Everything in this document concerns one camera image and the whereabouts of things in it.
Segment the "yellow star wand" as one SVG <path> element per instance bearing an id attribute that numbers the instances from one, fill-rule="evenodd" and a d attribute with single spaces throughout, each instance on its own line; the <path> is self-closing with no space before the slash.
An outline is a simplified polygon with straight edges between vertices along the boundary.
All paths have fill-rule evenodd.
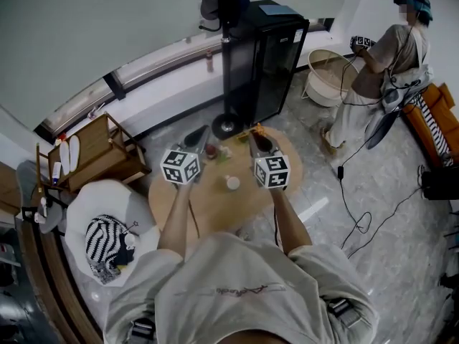
<path id="1" fill-rule="evenodd" d="M 267 133 L 265 131 L 265 128 L 260 123 L 257 123 L 257 125 L 251 127 L 247 131 L 247 134 L 249 136 L 252 136 L 254 139 L 261 139 L 261 138 L 266 138 L 267 137 Z"/>

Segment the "black glass-door fridge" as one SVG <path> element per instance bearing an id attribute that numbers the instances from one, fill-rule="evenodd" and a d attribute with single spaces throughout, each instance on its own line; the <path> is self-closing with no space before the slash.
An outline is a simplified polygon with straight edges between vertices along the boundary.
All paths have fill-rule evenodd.
<path id="1" fill-rule="evenodd" d="M 229 103 L 247 127 L 281 112 L 309 28 L 297 12 L 269 15 L 265 7 L 281 5 L 252 1 L 230 30 Z"/>

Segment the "oval wooden coffee table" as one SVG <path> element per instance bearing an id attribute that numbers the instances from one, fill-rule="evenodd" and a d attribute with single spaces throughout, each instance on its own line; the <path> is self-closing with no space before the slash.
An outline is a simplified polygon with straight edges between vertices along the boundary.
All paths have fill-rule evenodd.
<path id="1" fill-rule="evenodd" d="M 293 175 L 290 176 L 286 193 L 291 195 L 303 180 L 303 164 L 298 149 L 279 130 L 270 127 L 264 129 L 267 135 L 276 139 L 281 151 L 289 157 Z M 253 162 L 251 162 L 248 142 L 241 143 L 234 136 L 223 140 L 221 145 L 231 150 L 232 157 L 221 162 L 205 160 L 207 164 L 202 177 L 191 190 L 190 201 L 197 223 L 194 223 L 188 211 L 188 243 L 198 239 L 196 225 L 200 237 L 206 237 L 217 231 L 235 230 L 268 206 L 273 205 L 269 191 L 256 184 L 253 171 L 250 169 Z M 225 176 L 238 177 L 241 182 L 240 187 L 236 191 L 230 191 Z M 161 174 L 153 178 L 148 192 L 148 202 L 161 230 L 175 194 L 176 189 L 164 180 Z"/>

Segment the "black white striped cloth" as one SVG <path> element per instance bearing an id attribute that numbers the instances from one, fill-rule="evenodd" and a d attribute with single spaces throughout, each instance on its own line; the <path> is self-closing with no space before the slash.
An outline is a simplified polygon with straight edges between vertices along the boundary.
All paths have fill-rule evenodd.
<path id="1" fill-rule="evenodd" d="M 121 221 L 106 214 L 96 216 L 85 233 L 85 256 L 92 274 L 102 285 L 117 279 L 134 260 L 136 236 Z"/>

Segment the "white slipper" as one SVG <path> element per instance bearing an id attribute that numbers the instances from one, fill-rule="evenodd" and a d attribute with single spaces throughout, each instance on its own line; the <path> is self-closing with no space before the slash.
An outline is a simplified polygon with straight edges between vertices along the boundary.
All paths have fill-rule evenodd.
<path id="1" fill-rule="evenodd" d="M 60 143 L 60 163 L 62 165 L 62 172 L 66 176 L 70 173 L 70 147 L 69 143 L 64 140 Z"/>
<path id="2" fill-rule="evenodd" d="M 70 171 L 76 171 L 80 159 L 80 139 L 73 135 L 69 139 Z"/>

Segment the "black coat rack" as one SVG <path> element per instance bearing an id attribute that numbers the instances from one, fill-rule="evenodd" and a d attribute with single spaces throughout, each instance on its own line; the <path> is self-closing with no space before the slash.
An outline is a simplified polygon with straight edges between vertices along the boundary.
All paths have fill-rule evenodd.
<path id="1" fill-rule="evenodd" d="M 242 120 L 231 111 L 230 105 L 230 66 L 231 66 L 231 41 L 233 40 L 230 29 L 220 29 L 222 32 L 222 69 L 223 69 L 223 104 L 224 111 L 212 122 L 212 132 L 220 140 L 226 140 L 240 133 L 243 129 Z"/>

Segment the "person's right forearm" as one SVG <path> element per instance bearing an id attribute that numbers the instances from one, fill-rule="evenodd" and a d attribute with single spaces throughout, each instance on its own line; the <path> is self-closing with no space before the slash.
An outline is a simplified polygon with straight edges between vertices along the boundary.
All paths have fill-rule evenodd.
<path id="1" fill-rule="evenodd" d="M 270 189 L 270 195 L 278 221 L 283 252 L 288 255 L 294 249 L 312 245 L 307 228 L 294 211 L 284 190 L 272 188 Z"/>

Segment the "person's light grey t-shirt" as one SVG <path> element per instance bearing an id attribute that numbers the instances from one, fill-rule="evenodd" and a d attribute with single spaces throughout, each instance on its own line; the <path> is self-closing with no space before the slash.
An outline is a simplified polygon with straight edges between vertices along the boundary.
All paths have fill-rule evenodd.
<path id="1" fill-rule="evenodd" d="M 337 298 L 361 316 L 351 328 L 328 311 Z M 229 233 L 203 239 L 188 259 L 167 249 L 143 255 L 109 305 L 105 342 L 124 344 L 141 317 L 155 324 L 158 344 L 218 344 L 247 330 L 290 344 L 370 344 L 379 320 L 338 247 L 302 246 L 286 255 L 273 243 Z"/>

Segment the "wooden shelf rack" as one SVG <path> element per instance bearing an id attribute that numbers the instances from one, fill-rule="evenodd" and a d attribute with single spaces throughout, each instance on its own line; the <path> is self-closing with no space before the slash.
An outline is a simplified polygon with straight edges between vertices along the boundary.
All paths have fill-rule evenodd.
<path id="1" fill-rule="evenodd" d="M 61 170 L 55 181 L 53 167 L 56 163 L 64 163 L 64 153 L 58 146 L 47 154 L 36 149 L 37 162 L 45 159 L 48 164 L 48 179 L 37 177 L 39 194 L 43 195 L 50 188 L 77 193 L 85 184 L 102 179 L 128 184 L 151 172 L 144 156 L 146 149 L 108 113 L 83 126 L 65 142 L 69 144 L 73 138 L 80 144 L 77 166 L 67 174 Z"/>

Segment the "striped cushion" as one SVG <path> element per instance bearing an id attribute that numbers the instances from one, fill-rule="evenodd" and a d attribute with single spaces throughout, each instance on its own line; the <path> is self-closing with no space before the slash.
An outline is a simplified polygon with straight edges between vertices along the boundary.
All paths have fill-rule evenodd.
<path id="1" fill-rule="evenodd" d="M 453 158 L 450 155 L 450 149 L 448 147 L 446 139 L 441 129 L 439 128 L 437 122 L 435 121 L 434 117 L 432 116 L 432 113 L 430 112 L 430 109 L 428 108 L 422 96 L 420 96 L 418 100 L 418 105 L 420 107 L 424 121 L 430 130 L 430 134 L 433 139 L 435 150 L 442 162 L 442 165 L 443 166 L 453 165 Z"/>

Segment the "round white side table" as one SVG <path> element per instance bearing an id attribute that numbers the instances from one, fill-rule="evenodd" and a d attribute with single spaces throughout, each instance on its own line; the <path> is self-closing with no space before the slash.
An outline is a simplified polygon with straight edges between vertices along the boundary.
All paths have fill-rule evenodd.
<path id="1" fill-rule="evenodd" d="M 352 60 L 328 49 L 311 51 L 308 67 L 301 98 L 325 108 L 338 107 L 358 75 Z"/>

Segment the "orange sofa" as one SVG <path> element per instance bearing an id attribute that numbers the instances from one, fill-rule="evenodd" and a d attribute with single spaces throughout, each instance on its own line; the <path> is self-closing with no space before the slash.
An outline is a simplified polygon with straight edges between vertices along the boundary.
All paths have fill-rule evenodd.
<path id="1" fill-rule="evenodd" d="M 439 87 L 431 84 L 427 91 L 422 94 L 422 99 L 426 102 L 433 119 L 445 136 L 446 143 L 454 155 L 453 163 L 459 164 L 459 120 L 452 112 L 455 101 L 448 86 L 445 83 L 442 83 Z M 427 164 L 431 167 L 441 167 L 442 161 L 435 150 L 433 137 L 425 123 L 421 109 L 414 105 L 408 105 L 403 111 L 404 121 L 408 124 L 423 155 L 426 157 Z"/>

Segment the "grey chair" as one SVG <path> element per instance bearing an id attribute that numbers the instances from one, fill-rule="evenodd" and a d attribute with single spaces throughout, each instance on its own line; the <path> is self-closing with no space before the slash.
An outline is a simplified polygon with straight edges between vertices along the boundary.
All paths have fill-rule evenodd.
<path id="1" fill-rule="evenodd" d="M 67 209 L 67 204 L 61 198 L 61 191 L 42 178 L 39 167 L 32 161 L 18 165 L 16 180 L 22 220 L 37 225 L 42 234 L 57 231 Z"/>

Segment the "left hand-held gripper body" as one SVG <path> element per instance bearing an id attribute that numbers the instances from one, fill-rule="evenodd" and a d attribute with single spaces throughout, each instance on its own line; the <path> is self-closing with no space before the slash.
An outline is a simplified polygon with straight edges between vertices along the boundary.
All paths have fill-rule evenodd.
<path id="1" fill-rule="evenodd" d="M 197 182 L 203 171 L 203 151 L 203 145 L 185 147 L 180 143 L 166 149 L 160 162 L 164 179 L 174 184 Z"/>

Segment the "dark hat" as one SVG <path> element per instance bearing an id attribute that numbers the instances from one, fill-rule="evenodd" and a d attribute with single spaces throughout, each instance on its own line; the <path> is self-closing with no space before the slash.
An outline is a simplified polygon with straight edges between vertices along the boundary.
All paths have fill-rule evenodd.
<path id="1" fill-rule="evenodd" d="M 217 29 L 211 29 L 204 25 L 199 28 L 208 32 L 217 32 L 220 29 L 229 29 L 237 26 L 242 12 L 246 11 L 250 0 L 202 0 L 200 12 L 202 18 L 207 21 L 218 20 Z"/>

